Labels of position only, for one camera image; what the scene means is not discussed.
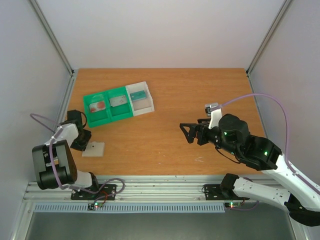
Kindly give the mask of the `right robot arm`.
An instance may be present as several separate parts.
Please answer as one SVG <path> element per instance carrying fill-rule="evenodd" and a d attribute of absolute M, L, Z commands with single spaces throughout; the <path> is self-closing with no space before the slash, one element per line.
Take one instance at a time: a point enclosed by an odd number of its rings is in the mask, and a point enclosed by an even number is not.
<path fill-rule="evenodd" d="M 180 123 L 188 143 L 202 146 L 214 144 L 216 151 L 233 155 L 234 162 L 272 177 L 281 186 L 270 187 L 244 177 L 227 173 L 219 188 L 227 200 L 251 199 L 278 207 L 296 222 L 308 226 L 320 225 L 320 188 L 286 163 L 282 150 L 265 137 L 252 135 L 248 124 L 232 114 L 225 114 L 216 126 L 207 118 L 197 123 Z"/>

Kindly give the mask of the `white card holder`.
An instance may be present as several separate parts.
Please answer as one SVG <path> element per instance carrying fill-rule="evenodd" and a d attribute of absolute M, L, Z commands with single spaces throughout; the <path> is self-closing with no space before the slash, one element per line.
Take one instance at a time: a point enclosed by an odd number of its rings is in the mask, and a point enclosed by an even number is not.
<path fill-rule="evenodd" d="M 105 143 L 104 142 L 89 142 L 82 152 L 82 157 L 103 157 L 105 152 Z"/>

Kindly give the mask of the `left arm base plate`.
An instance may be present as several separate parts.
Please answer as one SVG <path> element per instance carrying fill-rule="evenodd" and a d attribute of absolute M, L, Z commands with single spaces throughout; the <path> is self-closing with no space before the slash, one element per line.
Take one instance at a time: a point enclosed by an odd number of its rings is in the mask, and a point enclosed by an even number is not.
<path fill-rule="evenodd" d="M 91 194 L 89 192 L 86 191 L 75 191 L 73 190 L 71 192 L 71 196 L 70 199 L 73 201 L 93 201 L 99 197 L 102 197 L 102 199 L 104 200 L 106 195 L 107 201 L 113 201 L 115 199 L 115 196 L 112 195 L 116 192 L 117 190 L 117 185 L 116 184 L 106 184 L 101 191 L 99 191 L 99 193 L 97 194 Z"/>

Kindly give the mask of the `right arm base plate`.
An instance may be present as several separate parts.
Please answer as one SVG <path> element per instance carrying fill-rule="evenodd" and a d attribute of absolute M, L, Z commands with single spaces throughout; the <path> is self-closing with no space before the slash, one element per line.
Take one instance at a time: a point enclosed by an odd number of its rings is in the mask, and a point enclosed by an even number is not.
<path fill-rule="evenodd" d="M 207 201 L 242 201 L 249 200 L 247 197 L 238 197 L 234 193 L 222 193 L 219 184 L 205 184 L 201 188 L 201 192 L 204 194 Z"/>

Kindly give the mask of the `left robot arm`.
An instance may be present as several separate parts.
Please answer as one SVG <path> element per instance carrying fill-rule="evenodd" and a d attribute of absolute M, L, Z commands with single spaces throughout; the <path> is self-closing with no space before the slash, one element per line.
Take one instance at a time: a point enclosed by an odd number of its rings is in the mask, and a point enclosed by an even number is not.
<path fill-rule="evenodd" d="M 84 152 L 92 133 L 85 129 L 88 123 L 84 112 L 69 110 L 67 119 L 52 129 L 38 118 L 52 122 L 45 116 L 31 113 L 30 117 L 52 133 L 50 139 L 32 149 L 36 182 L 41 190 L 72 189 L 83 192 L 89 199 L 96 199 L 101 187 L 91 172 L 77 170 L 71 150 Z"/>

